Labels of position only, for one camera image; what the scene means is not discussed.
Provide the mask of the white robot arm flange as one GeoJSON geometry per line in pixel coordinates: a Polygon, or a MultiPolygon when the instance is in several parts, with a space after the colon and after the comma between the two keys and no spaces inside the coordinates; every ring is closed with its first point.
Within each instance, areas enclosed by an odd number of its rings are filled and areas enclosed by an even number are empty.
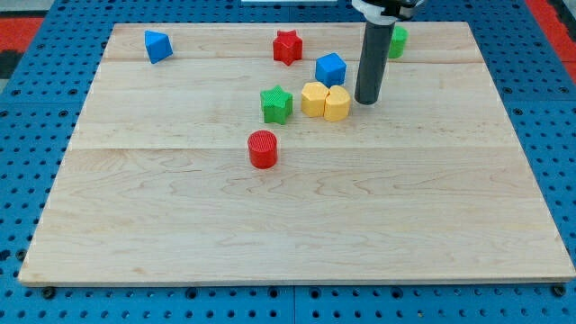
{"type": "Polygon", "coordinates": [[[427,0],[352,0],[351,5],[373,24],[390,25],[412,19],[427,0]]]}

